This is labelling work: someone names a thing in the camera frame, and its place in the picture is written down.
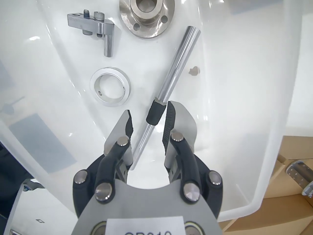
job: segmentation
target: aluminum ring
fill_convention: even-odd
[[[138,0],[120,0],[120,14],[127,28],[136,36],[152,38],[167,29],[174,15],[175,0],[152,0],[155,7],[144,12]]]
[[[112,75],[116,77],[123,85],[123,95],[117,99],[107,97],[101,92],[100,79],[103,75]],[[118,68],[107,67],[97,70],[90,80],[90,90],[94,98],[104,106],[115,107],[125,103],[131,92],[131,83],[127,75]]]

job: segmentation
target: metal bracket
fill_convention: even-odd
[[[68,14],[67,22],[70,27],[82,29],[83,33],[86,31],[90,35],[96,33],[98,37],[104,36],[104,55],[112,57],[114,23],[111,20],[97,20],[92,15],[84,18],[84,14],[78,12]]]
[[[302,195],[312,198],[313,195],[313,170],[302,160],[290,163],[285,171],[303,189]]]
[[[44,188],[43,185],[41,185],[38,182],[33,182],[31,179],[25,179],[23,182],[24,188],[23,191],[29,191],[29,190],[35,190],[37,188]]]
[[[119,180],[127,183],[128,169],[123,160],[117,165],[116,174],[119,177]]]
[[[175,159],[173,160],[171,169],[168,173],[168,178],[170,180],[170,183],[177,180],[179,174],[181,173],[181,168],[178,166],[178,155],[176,155]]]

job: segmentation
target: white label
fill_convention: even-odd
[[[108,219],[105,235],[184,235],[182,216],[138,219]]]

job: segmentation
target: chrome rod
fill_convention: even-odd
[[[184,34],[184,37],[177,49],[177,52],[173,58],[171,68],[168,72],[168,74],[165,77],[164,84],[156,97],[158,101],[162,103],[167,103],[171,93],[174,90],[174,87],[179,79],[179,76],[181,75],[188,58],[193,50],[193,47],[195,46],[201,31],[193,26],[188,26],[186,29],[186,32]],[[145,148],[145,146],[148,143],[148,140],[153,132],[154,126],[148,124],[145,122],[141,135],[139,136],[139,139],[137,141],[136,146],[133,150],[133,158],[134,163],[131,167],[131,170],[133,170],[137,162]]]
[[[106,57],[112,57],[113,49],[113,35],[104,36],[104,55]]]

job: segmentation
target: black rubber sleeve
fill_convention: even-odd
[[[131,136],[133,134],[134,129],[133,129],[131,112],[129,110],[127,110],[127,111],[128,111],[129,119],[126,123],[125,134],[128,136],[129,139],[131,139]]]
[[[149,113],[147,115],[147,118],[145,119],[148,124],[156,126],[164,111],[165,111],[166,105],[161,105],[160,103],[156,102],[155,100],[152,102],[152,105],[149,109]]]
[[[217,219],[223,200],[223,182],[220,185],[212,184],[208,178],[211,170],[196,155],[195,158],[197,161],[202,184],[202,196]]]

